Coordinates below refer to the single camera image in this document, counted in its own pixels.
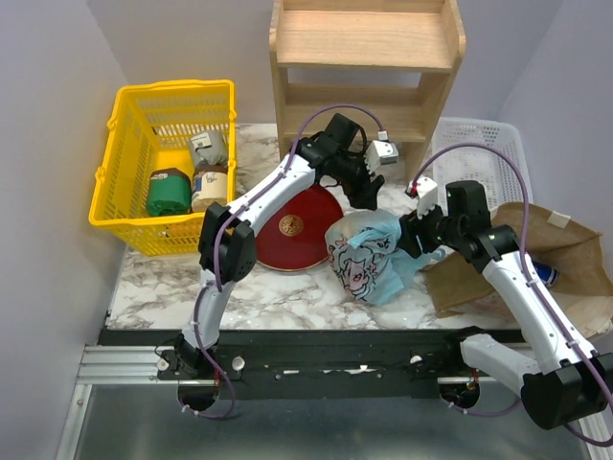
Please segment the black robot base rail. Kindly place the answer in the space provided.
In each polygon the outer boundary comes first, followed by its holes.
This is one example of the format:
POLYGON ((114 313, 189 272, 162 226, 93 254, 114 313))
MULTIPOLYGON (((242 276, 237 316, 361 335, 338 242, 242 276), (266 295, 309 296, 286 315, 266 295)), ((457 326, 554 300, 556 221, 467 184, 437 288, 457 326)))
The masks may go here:
POLYGON ((152 382, 181 401, 412 397, 471 399, 487 376, 461 360, 463 330, 223 331, 212 350, 222 376, 176 330, 103 330, 99 343, 150 349, 152 382))

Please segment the light blue plastic bag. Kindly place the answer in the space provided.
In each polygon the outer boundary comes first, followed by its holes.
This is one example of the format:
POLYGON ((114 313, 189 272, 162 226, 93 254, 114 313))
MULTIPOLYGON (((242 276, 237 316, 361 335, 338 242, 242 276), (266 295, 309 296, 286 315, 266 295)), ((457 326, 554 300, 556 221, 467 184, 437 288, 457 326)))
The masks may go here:
POLYGON ((326 232, 329 261, 343 289, 353 298, 380 306, 414 284, 417 271, 442 261, 437 249, 416 259, 399 248, 396 215, 378 209, 343 216, 326 232))

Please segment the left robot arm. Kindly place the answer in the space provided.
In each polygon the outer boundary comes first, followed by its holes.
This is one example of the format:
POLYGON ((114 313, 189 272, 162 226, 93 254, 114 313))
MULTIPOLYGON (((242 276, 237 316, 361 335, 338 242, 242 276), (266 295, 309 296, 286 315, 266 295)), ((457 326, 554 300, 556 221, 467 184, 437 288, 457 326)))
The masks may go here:
POLYGON ((246 195, 205 213, 198 250, 200 289, 190 324, 174 342, 177 367, 193 379, 216 372, 212 349, 230 294, 257 261, 256 237, 286 203, 327 176, 342 187, 350 205, 373 210, 384 183, 377 168, 397 160, 397 148, 380 129, 360 152, 351 145, 362 126, 336 113, 327 127, 297 138, 280 166, 246 195))

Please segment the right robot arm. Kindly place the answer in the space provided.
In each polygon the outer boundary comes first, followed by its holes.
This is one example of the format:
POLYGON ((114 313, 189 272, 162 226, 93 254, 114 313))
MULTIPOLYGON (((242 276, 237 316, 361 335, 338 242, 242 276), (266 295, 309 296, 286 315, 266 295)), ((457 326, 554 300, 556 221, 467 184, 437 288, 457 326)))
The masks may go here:
POLYGON ((442 246, 459 253, 499 294, 534 352, 524 356, 472 330, 442 349, 443 369, 460 376, 476 368, 497 379, 543 429, 610 406, 612 356, 600 354, 565 316, 514 230, 492 224, 484 187, 474 180, 447 184, 445 209, 429 178, 415 180, 407 194, 417 208, 399 221, 399 248, 413 258, 442 246))

